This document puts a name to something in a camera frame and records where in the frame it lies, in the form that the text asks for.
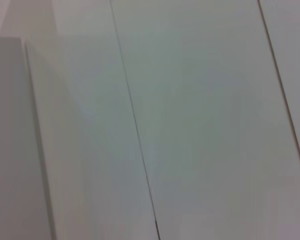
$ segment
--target white cabinet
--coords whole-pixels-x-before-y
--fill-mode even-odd
[[[112,0],[162,240],[300,240],[300,160],[257,1]]]

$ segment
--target panel seam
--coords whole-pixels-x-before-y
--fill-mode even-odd
[[[125,82],[126,82],[126,86],[127,86],[127,90],[128,90],[128,94],[129,94],[129,100],[130,100],[130,104],[131,104],[132,115],[133,115],[134,125],[135,125],[135,129],[136,129],[136,135],[137,135],[137,139],[138,139],[138,145],[139,145],[140,152],[141,152],[141,158],[142,158],[143,168],[144,168],[144,172],[145,172],[146,183],[147,183],[148,192],[149,192],[149,196],[150,196],[150,201],[151,201],[151,206],[152,206],[152,211],[153,211],[153,216],[154,216],[156,233],[157,233],[157,236],[158,236],[158,240],[161,240],[160,239],[159,228],[158,228],[157,217],[156,217],[155,206],[154,206],[154,201],[153,201],[153,198],[152,198],[151,188],[150,188],[150,183],[149,183],[149,178],[148,178],[148,173],[147,173],[147,169],[146,169],[146,163],[145,163],[144,153],[143,153],[143,150],[142,150],[142,144],[141,144],[140,134],[139,134],[138,125],[137,125],[135,108],[134,108],[134,104],[133,104],[133,101],[132,101],[132,95],[131,95],[131,90],[130,90],[130,86],[129,86],[129,82],[128,82],[128,75],[127,75],[127,70],[126,70],[126,66],[125,66],[124,55],[123,55],[123,51],[122,51],[122,47],[121,47],[120,36],[119,36],[117,22],[116,22],[116,18],[115,18],[114,7],[113,7],[112,0],[109,0],[109,2],[110,2],[111,15],[112,15],[112,20],[113,20],[115,35],[116,35],[116,39],[117,39],[117,44],[118,44],[119,51],[120,51],[120,58],[121,58],[121,61],[122,61],[124,78],[125,78]]]
[[[270,48],[270,51],[271,51],[271,56],[272,56],[272,60],[273,60],[273,63],[274,63],[275,72],[276,72],[276,75],[277,75],[277,78],[278,78],[278,81],[279,81],[279,85],[280,85],[280,89],[281,89],[281,93],[282,93],[286,113],[288,115],[289,124],[290,124],[290,128],[291,128],[291,131],[292,131],[295,147],[296,147],[298,157],[299,157],[299,161],[300,161],[300,145],[299,145],[299,142],[298,142],[296,129],[295,129],[295,126],[294,126],[294,123],[293,123],[293,120],[292,120],[292,115],[291,115],[291,112],[290,112],[290,109],[289,109],[289,105],[288,105],[284,85],[282,83],[281,75],[280,75],[280,72],[279,72],[279,67],[278,67],[278,64],[277,64],[275,51],[274,51],[274,48],[273,48],[273,45],[272,45],[272,42],[271,42],[271,39],[270,39],[269,29],[268,29],[266,19],[265,19],[265,15],[264,15],[264,12],[263,12],[263,9],[262,9],[262,6],[261,6],[261,1],[257,0],[257,2],[258,2],[259,11],[260,11],[260,14],[261,14],[262,23],[263,23],[263,26],[264,26],[266,38],[267,38],[268,45],[269,45],[269,48]]]

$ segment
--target white panel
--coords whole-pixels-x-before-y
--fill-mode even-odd
[[[261,0],[300,146],[300,0]]]
[[[50,240],[21,42],[0,38],[0,240]]]
[[[53,6],[60,62],[46,60],[49,49],[28,48],[46,155],[49,161],[68,159],[76,166],[70,171],[82,171],[91,239],[156,240],[109,1],[56,0]],[[57,178],[62,169],[69,171],[65,162],[51,169],[52,184],[66,184]],[[73,183],[81,181],[75,178],[63,187],[71,188]],[[83,208],[76,211],[65,205],[70,218],[82,216]],[[67,218],[64,221],[64,239],[80,238],[68,235],[76,225]]]
[[[300,160],[257,1],[112,0],[163,240],[300,240]]]

